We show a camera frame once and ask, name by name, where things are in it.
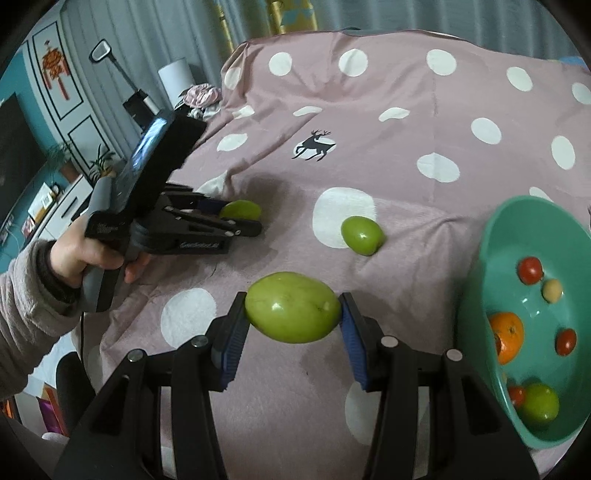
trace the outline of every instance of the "polka dot blanket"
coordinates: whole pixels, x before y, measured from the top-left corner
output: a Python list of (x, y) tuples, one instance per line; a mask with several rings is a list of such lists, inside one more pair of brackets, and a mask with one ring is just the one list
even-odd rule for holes
[[(257, 202), (264, 233), (223, 257), (156, 259), (120, 307), (87, 322), (95, 386), (131, 349), (169, 351), (203, 333), (276, 271), (351, 291), (386, 333), (441, 353), (501, 202), (536, 195), (589, 224), (591, 77), (580, 66), (421, 32), (306, 33), (241, 45), (222, 80), (221, 111), (171, 179)], [(346, 248), (340, 224), (352, 215), (387, 234), (373, 257)], [(236, 380), (212, 407), (230, 478), (353, 480), (378, 399), (354, 383), (339, 331), (284, 345), (251, 328)], [(417, 474), (426, 445), (420, 433)], [(535, 453), (540, 470), (564, 449)]]

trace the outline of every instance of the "human arm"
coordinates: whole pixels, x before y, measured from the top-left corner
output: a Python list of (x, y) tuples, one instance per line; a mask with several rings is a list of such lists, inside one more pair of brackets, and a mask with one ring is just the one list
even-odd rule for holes
[[(0, 399), (21, 391), (43, 356), (77, 325), (86, 266), (123, 263), (117, 252), (84, 238), (85, 226), (80, 218), (55, 244), (32, 242), (0, 275)], [(140, 275), (149, 259), (142, 255), (127, 265), (125, 281)]]

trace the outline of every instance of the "white cylinder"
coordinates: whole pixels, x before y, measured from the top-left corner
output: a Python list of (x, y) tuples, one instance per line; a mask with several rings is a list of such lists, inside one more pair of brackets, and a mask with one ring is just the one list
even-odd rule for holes
[(190, 86), (195, 85), (195, 80), (189, 69), (186, 59), (180, 59), (169, 63), (158, 71), (168, 99), (173, 108), (181, 99), (181, 93)]

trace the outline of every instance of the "blue gripper pad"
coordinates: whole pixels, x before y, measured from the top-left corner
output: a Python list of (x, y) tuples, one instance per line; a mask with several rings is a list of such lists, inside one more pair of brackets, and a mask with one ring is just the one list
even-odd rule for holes
[(221, 352), (220, 366), (222, 376), (220, 382), (224, 389), (236, 378), (236, 371), (238, 370), (248, 329), (251, 325), (244, 311), (244, 295), (242, 293), (236, 297), (236, 300), (232, 304), (228, 312), (228, 317), (230, 316), (234, 317), (236, 321), (233, 324), (229, 339)]
[(355, 326), (353, 315), (351, 314), (346, 302), (339, 299), (341, 303), (342, 318), (340, 321), (340, 331), (343, 334), (345, 349), (349, 355), (349, 363), (355, 380), (360, 383), (361, 388), (366, 390), (369, 385), (367, 372), (366, 352), (359, 337), (359, 332)]

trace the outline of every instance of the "television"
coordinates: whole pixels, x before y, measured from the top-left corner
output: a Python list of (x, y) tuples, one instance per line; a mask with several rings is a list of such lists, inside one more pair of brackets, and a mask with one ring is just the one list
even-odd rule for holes
[(2, 228), (46, 157), (29, 128), (16, 94), (0, 105), (0, 221)]

